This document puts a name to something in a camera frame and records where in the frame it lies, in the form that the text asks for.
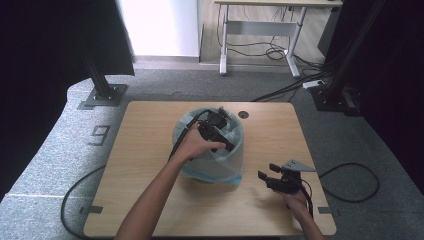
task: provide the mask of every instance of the wooden table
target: wooden table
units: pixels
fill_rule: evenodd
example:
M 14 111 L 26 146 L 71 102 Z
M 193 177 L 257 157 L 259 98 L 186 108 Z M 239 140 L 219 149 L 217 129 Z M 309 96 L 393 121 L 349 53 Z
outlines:
M 114 236 L 133 203 L 156 176 L 172 149 L 172 131 L 188 111 L 220 107 L 241 119 L 244 127 L 243 178 L 240 185 L 211 184 L 180 176 L 169 196 L 154 236 L 282 236 L 302 234 L 282 197 L 258 179 L 269 163 L 295 159 L 314 167 L 305 138 L 289 103 L 131 102 L 112 148 L 84 233 Z M 325 235 L 336 227 L 315 172 L 302 173 L 313 189 L 314 216 Z
M 260 35 L 260 36 L 285 36 L 291 37 L 289 49 L 284 51 L 285 58 L 292 71 L 293 77 L 300 77 L 299 70 L 293 59 L 294 49 L 302 29 L 308 7 L 341 7 L 341 0 L 214 0 L 216 4 L 226 5 L 222 27 L 222 47 L 219 72 L 227 74 L 227 35 Z M 297 22 L 254 22 L 233 21 L 228 18 L 231 5 L 250 6 L 292 6 L 302 7 Z

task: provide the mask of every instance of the person's left hand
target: person's left hand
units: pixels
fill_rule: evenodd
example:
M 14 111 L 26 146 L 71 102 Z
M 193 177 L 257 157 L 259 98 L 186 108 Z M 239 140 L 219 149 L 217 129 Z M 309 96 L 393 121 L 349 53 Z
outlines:
M 213 148 L 223 149 L 225 147 L 225 143 L 204 140 L 199 130 L 197 130 L 197 123 L 195 123 L 188 130 L 175 154 L 181 154 L 184 160 L 189 160 L 201 156 L 207 150 Z

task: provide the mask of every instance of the black curtain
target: black curtain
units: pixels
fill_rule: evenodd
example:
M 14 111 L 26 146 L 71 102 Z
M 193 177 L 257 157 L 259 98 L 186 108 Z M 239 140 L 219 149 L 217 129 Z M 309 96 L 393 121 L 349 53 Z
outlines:
M 363 2 L 345 1 L 330 57 L 353 39 L 346 36 L 346 16 L 367 12 L 361 7 L 370 5 Z M 420 1 L 386 0 L 341 80 L 360 91 L 361 113 L 424 193 L 424 14 L 419 6 Z
M 3 1 L 0 6 L 1 193 L 7 193 L 89 74 L 77 34 L 104 75 L 134 75 L 114 0 Z

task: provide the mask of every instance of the table top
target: table top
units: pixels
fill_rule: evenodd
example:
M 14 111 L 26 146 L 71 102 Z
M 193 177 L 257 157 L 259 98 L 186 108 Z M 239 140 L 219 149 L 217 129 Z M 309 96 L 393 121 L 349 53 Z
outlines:
M 184 113 L 200 107 L 220 107 L 238 115 L 244 128 L 243 178 L 239 185 L 211 184 L 178 176 L 154 236 L 283 236 L 302 234 L 282 201 L 257 177 L 269 163 L 295 159 L 314 167 L 296 112 L 289 103 L 242 102 L 131 102 L 116 137 L 84 233 L 114 236 L 139 195 L 166 163 L 172 132 Z M 315 172 L 302 173 L 312 187 L 314 218 L 324 235 L 336 232 Z
M 293 6 L 293 7 L 341 7 L 341 0 L 214 0 L 222 5 Z

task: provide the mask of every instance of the white table leg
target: white table leg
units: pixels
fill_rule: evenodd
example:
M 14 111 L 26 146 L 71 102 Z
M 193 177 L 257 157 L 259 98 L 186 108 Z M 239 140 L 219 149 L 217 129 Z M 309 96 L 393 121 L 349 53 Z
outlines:
M 219 73 L 224 76 L 227 74 L 227 23 L 228 23 L 228 9 L 226 5 L 224 13 L 224 23 L 222 25 L 222 47 L 221 47 L 221 61 L 219 63 Z
M 293 59 L 293 54 L 294 54 L 294 49 L 296 47 L 297 40 L 299 39 L 300 30 L 302 29 L 305 15 L 306 15 L 306 7 L 302 7 L 302 11 L 300 12 L 300 17 L 299 17 L 299 20 L 297 21 L 296 29 L 293 34 L 293 39 L 290 42 L 289 49 L 284 51 L 284 53 L 286 54 L 287 63 L 289 64 L 290 70 L 292 71 L 294 78 L 300 77 L 299 70 L 297 69 L 296 63 L 294 62 L 294 59 Z

